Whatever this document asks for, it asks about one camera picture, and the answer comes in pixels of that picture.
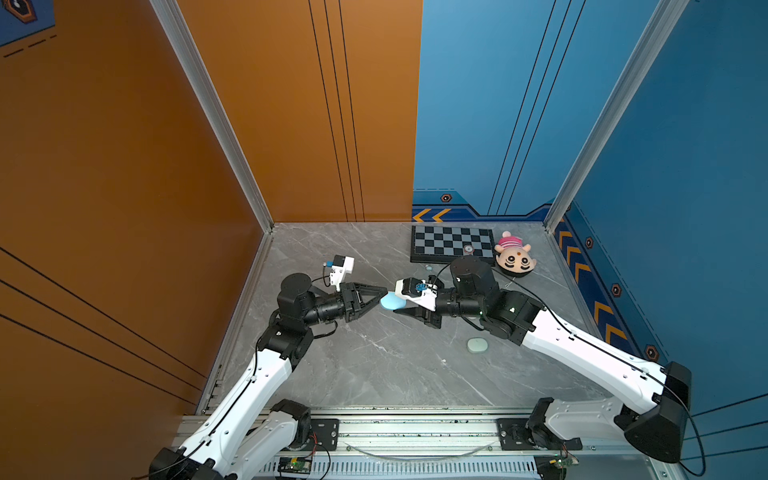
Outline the blue earbud charging case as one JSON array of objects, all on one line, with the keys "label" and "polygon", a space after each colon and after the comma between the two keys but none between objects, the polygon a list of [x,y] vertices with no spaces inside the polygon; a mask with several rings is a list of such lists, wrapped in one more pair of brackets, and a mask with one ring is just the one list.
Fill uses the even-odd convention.
[{"label": "blue earbud charging case", "polygon": [[386,310],[395,311],[405,308],[407,301],[403,298],[400,298],[395,292],[388,292],[384,297],[381,298],[380,305]]}]

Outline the green earbud charging case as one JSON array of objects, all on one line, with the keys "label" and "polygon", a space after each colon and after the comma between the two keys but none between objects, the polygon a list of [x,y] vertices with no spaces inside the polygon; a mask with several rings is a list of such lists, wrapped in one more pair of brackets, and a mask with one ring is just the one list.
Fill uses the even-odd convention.
[{"label": "green earbud charging case", "polygon": [[467,341],[467,350],[472,354],[480,354],[488,351],[489,344],[484,338],[475,337]]}]

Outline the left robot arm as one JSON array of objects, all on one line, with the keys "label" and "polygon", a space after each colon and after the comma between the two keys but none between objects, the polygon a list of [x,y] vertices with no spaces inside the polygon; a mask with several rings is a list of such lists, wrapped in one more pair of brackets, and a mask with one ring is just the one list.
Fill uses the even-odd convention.
[{"label": "left robot arm", "polygon": [[314,325],[356,320],[386,294],[384,287],[355,282],[327,293],[307,274],[285,277],[278,307],[238,382],[180,447],[158,452],[147,478],[252,479],[280,451],[303,446],[311,427],[308,407],[284,400],[263,422],[258,416],[308,352]]}]

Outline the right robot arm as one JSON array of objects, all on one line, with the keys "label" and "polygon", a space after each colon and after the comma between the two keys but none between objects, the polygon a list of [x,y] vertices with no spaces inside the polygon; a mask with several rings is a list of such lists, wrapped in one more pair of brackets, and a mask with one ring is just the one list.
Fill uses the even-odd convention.
[{"label": "right robot arm", "polygon": [[492,267],[474,257],[449,266],[452,286],[437,277],[399,280],[399,314],[439,328],[446,316],[475,317],[483,331],[546,355],[608,392],[594,401],[544,397],[526,422],[539,449],[579,446],[585,438],[626,442],[657,461],[678,463],[690,419],[692,374],[683,365],[644,360],[581,330],[533,294],[499,286]]}]

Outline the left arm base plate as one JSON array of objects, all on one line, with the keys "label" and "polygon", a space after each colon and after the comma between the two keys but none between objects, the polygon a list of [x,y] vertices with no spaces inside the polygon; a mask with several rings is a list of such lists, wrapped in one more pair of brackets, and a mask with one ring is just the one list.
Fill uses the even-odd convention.
[{"label": "left arm base plate", "polygon": [[325,447],[330,452],[337,449],[340,421],[337,418],[310,418],[300,420],[294,442],[290,445],[294,450],[312,450],[315,442],[319,447]]}]

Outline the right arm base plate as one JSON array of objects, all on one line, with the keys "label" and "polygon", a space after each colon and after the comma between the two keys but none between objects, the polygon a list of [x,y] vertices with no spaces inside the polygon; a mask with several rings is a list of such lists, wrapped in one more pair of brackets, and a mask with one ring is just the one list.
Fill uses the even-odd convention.
[{"label": "right arm base plate", "polygon": [[580,438],[562,440],[545,425],[530,426],[526,419],[500,418],[496,420],[496,427],[503,451],[579,451],[583,449]]}]

